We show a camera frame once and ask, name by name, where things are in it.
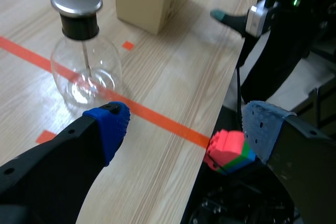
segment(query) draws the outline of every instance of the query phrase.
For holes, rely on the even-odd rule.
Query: bottle cap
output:
[[[62,31],[74,40],[88,40],[99,32],[96,12],[103,6],[102,0],[50,0],[61,16]]]

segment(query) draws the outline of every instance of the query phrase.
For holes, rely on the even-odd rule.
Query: black bottle neck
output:
[[[94,38],[99,33],[97,16],[93,14],[89,17],[66,17],[62,14],[62,32],[73,40],[88,40]]]

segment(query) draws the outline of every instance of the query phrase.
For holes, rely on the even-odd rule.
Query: table surface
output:
[[[256,0],[189,0],[158,35],[117,19],[103,0],[101,33],[118,48],[128,98],[211,136],[243,45],[210,18],[213,8],[244,14]],[[50,0],[0,0],[1,36],[50,59],[62,37]],[[134,43],[131,51],[122,48]],[[0,165],[59,133],[68,112],[50,72],[0,49]],[[205,148],[131,116],[123,145],[92,185],[77,223],[179,223]]]

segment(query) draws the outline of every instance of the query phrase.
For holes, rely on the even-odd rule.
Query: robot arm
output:
[[[333,223],[336,142],[293,113],[253,101],[243,110],[249,146],[283,184],[305,224]]]
[[[86,111],[52,141],[1,166],[0,223],[76,223],[92,183],[119,149],[129,119],[129,108],[119,102]]]

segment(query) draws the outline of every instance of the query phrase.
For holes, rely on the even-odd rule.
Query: blue gripper pad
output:
[[[112,105],[117,106],[118,109],[109,111]],[[130,120],[130,109],[122,102],[110,102],[102,107],[105,109],[94,108],[84,111],[83,115],[96,119],[98,123],[100,140],[106,160],[105,166],[108,166],[126,135]]]
[[[286,117],[296,115],[273,104],[251,101],[243,108],[245,140],[265,164]]]

